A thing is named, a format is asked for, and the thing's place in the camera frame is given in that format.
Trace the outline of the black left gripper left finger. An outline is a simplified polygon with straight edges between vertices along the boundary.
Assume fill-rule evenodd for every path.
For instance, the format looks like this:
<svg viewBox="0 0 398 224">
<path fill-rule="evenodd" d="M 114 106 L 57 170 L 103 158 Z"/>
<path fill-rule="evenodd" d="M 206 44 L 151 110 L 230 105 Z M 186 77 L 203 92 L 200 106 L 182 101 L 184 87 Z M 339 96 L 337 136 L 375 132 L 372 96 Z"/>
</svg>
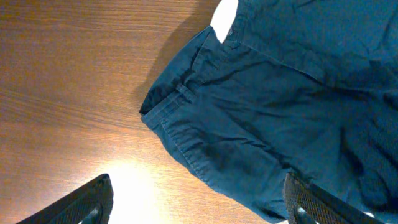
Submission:
<svg viewBox="0 0 398 224">
<path fill-rule="evenodd" d="M 18 224 L 108 224 L 113 195 L 109 175 L 101 174 Z"/>
</svg>

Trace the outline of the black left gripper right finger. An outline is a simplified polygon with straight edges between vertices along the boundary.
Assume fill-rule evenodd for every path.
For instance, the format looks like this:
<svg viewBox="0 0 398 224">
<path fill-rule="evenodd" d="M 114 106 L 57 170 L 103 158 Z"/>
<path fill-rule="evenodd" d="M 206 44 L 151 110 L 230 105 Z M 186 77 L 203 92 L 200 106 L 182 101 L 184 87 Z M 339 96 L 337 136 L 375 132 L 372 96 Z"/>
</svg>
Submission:
<svg viewBox="0 0 398 224">
<path fill-rule="evenodd" d="M 286 175 L 283 197 L 289 224 L 382 224 L 293 172 Z"/>
</svg>

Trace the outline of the dark navy blue shorts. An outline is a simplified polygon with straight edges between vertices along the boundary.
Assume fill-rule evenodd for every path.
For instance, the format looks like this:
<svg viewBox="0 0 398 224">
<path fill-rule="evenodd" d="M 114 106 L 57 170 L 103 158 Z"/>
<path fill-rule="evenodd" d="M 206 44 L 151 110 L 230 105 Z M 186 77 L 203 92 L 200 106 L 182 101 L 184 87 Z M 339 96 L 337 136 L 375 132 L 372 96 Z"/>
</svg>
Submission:
<svg viewBox="0 0 398 224">
<path fill-rule="evenodd" d="M 240 1 L 150 88 L 142 122 L 213 190 L 269 223 L 296 172 L 397 222 L 397 1 Z"/>
</svg>

